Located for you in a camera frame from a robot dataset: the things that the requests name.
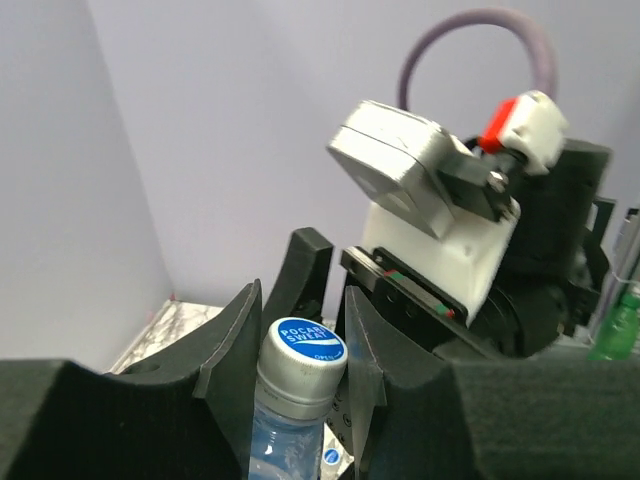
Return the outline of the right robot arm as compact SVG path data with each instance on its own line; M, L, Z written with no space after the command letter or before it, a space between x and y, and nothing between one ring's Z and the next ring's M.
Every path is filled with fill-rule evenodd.
M344 250L346 284L427 351L535 355L574 334L595 310L608 261L587 218L610 157L604 146L572 139L550 174L521 182L516 197L524 210L478 311L428 278L418 261L434 255L422 240L406 249Z

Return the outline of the blue white bottle cap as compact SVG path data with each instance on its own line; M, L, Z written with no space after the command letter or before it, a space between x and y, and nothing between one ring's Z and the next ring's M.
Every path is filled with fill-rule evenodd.
M323 462L327 466L336 466L339 465L342 460L342 455L339 450L335 448L328 448L323 453Z

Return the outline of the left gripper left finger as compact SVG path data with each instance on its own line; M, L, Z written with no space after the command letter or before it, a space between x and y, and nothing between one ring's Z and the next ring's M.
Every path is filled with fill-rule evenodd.
M1 364L5 479L243 479L261 285L120 374L69 360Z

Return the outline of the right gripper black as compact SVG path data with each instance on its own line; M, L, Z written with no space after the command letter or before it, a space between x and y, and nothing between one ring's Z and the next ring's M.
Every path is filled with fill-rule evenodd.
M284 317L320 323L334 245L312 227L294 230L262 324ZM427 352L445 360L501 360L491 341L466 326L468 311L451 295L382 247L344 249L346 286L357 286L382 318Z

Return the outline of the blue label water bottle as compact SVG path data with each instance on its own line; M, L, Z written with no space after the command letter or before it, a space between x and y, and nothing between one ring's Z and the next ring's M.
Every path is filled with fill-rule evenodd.
M324 426L348 361L345 342L312 320L267 330L257 361L250 479L318 479Z

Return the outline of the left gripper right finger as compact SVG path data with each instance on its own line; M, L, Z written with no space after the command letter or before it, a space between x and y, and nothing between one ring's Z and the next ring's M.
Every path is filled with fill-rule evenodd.
M345 294L360 479L635 479L634 361L444 362Z

